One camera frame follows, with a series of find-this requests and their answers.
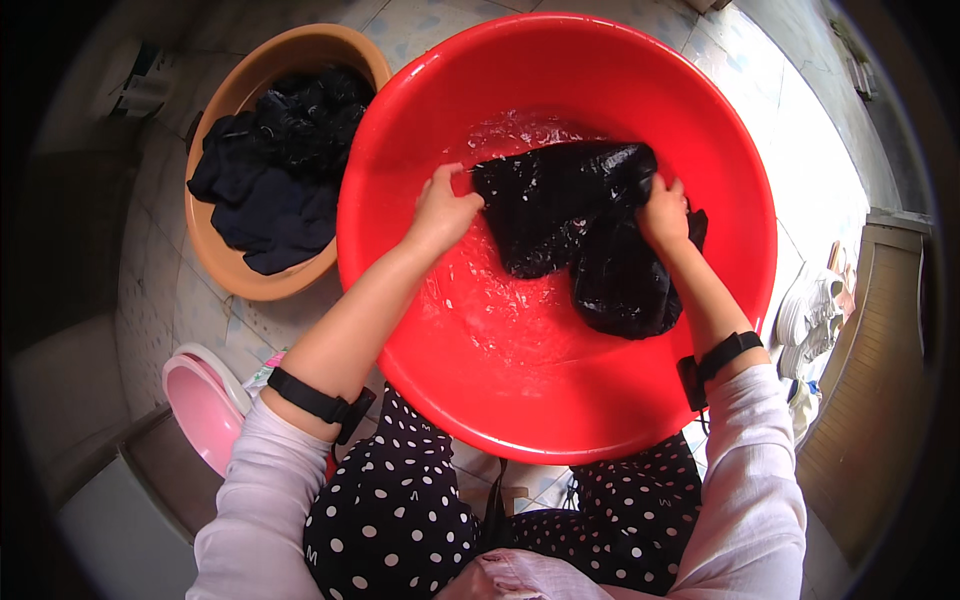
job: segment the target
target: fabric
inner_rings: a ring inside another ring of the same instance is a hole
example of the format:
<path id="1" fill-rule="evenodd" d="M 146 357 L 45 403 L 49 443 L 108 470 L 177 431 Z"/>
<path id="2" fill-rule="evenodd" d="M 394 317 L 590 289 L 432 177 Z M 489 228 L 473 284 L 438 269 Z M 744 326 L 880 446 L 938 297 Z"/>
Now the fabric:
<path id="1" fill-rule="evenodd" d="M 476 554 L 479 522 L 458 500 L 449 436 L 395 390 L 376 434 L 357 444 L 320 492 L 303 534 L 321 590 L 429 598 Z M 581 511 L 514 516 L 513 546 L 567 561 L 597 583 L 663 594 L 700 505 L 683 434 L 623 461 L 573 468 Z"/>
<path id="2" fill-rule="evenodd" d="M 580 141 L 481 162 L 472 180 L 507 273 L 542 277 L 572 262 L 573 305 L 587 325 L 639 340 L 668 331 L 683 310 L 636 227 L 656 172 L 646 144 Z M 687 219 L 702 252 L 707 215 Z"/>
<path id="3" fill-rule="evenodd" d="M 187 186 L 216 204 L 210 224 L 251 269 L 279 273 L 333 239 L 350 143 L 372 97 L 358 74 L 332 68 L 275 82 L 256 111 L 213 124 Z"/>

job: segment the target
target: white sneaker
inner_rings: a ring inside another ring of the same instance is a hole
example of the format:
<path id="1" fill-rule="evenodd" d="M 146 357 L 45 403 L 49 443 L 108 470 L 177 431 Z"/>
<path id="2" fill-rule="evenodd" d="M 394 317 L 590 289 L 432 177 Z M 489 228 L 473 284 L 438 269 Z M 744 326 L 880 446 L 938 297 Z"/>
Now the white sneaker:
<path id="1" fill-rule="evenodd" d="M 843 279 L 830 269 L 811 269 L 805 263 L 777 314 L 777 339 L 787 347 L 799 346 L 814 327 L 842 314 L 837 297 Z"/>
<path id="2" fill-rule="evenodd" d="M 789 379 L 803 380 L 806 368 L 817 356 L 837 343 L 837 331 L 843 324 L 843 314 L 834 315 L 810 330 L 799 346 L 788 346 L 780 356 L 780 374 Z"/>

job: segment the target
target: wrist strap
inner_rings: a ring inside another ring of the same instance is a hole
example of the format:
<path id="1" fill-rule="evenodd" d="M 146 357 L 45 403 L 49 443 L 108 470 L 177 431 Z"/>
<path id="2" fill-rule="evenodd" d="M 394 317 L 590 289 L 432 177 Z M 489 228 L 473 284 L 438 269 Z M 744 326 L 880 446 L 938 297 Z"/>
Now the wrist strap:
<path id="1" fill-rule="evenodd" d="M 677 363 L 677 372 L 681 383 L 684 384 L 686 401 L 691 411 L 700 411 L 707 408 L 707 393 L 704 384 L 710 381 L 731 360 L 749 350 L 762 347 L 760 336 L 755 331 L 732 333 L 729 338 L 716 345 L 714 349 L 704 354 L 700 365 L 697 365 L 692 356 L 685 356 Z"/>
<path id="2" fill-rule="evenodd" d="M 341 423 L 343 426 L 337 437 L 337 444 L 346 444 L 360 424 L 360 419 L 370 409 L 376 394 L 364 388 L 356 402 L 350 404 L 343 398 L 328 396 L 314 390 L 280 367 L 274 367 L 274 372 L 267 379 L 267 385 L 274 388 L 285 400 L 299 406 L 314 417 L 319 417 L 328 423 Z"/>

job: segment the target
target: tiled floor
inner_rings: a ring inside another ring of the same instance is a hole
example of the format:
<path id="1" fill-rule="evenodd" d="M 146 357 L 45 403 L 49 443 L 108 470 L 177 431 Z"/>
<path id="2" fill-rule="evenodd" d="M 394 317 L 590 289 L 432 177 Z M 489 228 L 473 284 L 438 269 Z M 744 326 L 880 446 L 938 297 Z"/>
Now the tiled floor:
<path id="1" fill-rule="evenodd" d="M 134 418 L 161 402 L 159 369 L 179 343 L 212 348 L 243 379 L 296 341 L 342 294 L 334 270 L 293 298 L 251 302 L 230 296 L 198 262 L 184 234 L 183 137 L 229 70 L 270 36 L 324 21 L 365 33 L 396 71 L 465 28 L 530 10 L 587 12 L 636 27 L 681 52 L 730 99 L 759 148 L 778 214 L 777 277 L 761 332 L 771 345 L 777 307 L 803 262 L 826 263 L 836 239 L 857 249 L 868 205 L 816 97 L 778 47 L 735 7 L 702 17 L 680 0 L 232 0 L 214 6 L 187 37 L 175 97 L 140 140 L 144 158 L 124 240 L 116 318 Z M 375 370 L 370 385 L 382 389 Z M 365 421 L 357 436 L 374 426 L 373 418 Z M 703 473 L 701 426 L 691 423 L 684 432 Z M 498 473 L 493 457 L 465 444 L 457 444 L 454 464 L 465 486 L 487 486 Z M 562 502 L 569 475 L 564 467 L 513 463 L 506 485 L 528 488 L 516 509 L 533 510 Z"/>

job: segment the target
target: person's right hand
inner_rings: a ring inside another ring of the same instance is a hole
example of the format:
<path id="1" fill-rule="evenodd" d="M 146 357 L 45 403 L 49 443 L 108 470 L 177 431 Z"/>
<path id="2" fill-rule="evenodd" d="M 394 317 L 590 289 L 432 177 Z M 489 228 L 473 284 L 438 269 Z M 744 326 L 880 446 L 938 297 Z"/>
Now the person's right hand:
<path id="1" fill-rule="evenodd" d="M 464 170 L 459 162 L 437 167 L 433 176 L 423 183 L 417 198 L 414 222 L 404 241 L 430 254 L 431 259 L 450 250 L 467 233 L 484 200 L 476 192 L 457 197 L 450 187 L 450 178 Z"/>
<path id="2" fill-rule="evenodd" d="M 643 239 L 660 254 L 678 242 L 687 240 L 690 234 L 686 223 L 689 212 L 684 196 L 684 185 L 679 179 L 673 180 L 669 189 L 660 173 L 653 177 L 650 201 L 636 210 L 636 224 L 640 227 Z"/>

